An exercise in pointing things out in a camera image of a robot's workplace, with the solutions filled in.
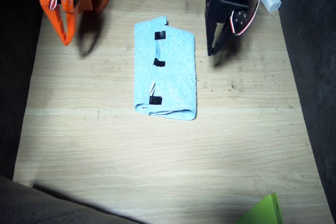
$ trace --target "green component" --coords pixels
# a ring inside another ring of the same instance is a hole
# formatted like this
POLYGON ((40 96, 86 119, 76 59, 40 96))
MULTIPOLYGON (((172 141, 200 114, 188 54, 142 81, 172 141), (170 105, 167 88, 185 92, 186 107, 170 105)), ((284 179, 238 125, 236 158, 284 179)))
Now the green component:
POLYGON ((267 195, 236 224, 283 224, 277 194, 267 195))

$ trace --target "wooden table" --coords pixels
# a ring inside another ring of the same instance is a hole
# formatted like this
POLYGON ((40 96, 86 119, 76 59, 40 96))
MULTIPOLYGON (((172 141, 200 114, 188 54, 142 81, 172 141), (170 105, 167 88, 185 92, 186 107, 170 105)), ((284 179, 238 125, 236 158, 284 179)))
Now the wooden table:
POLYGON ((145 223, 234 223, 277 192, 285 223, 333 223, 277 12, 240 50, 206 53, 204 0, 110 0, 81 57, 43 18, 14 180, 145 223), (167 16, 196 40, 197 118, 136 113, 134 24, 167 16))

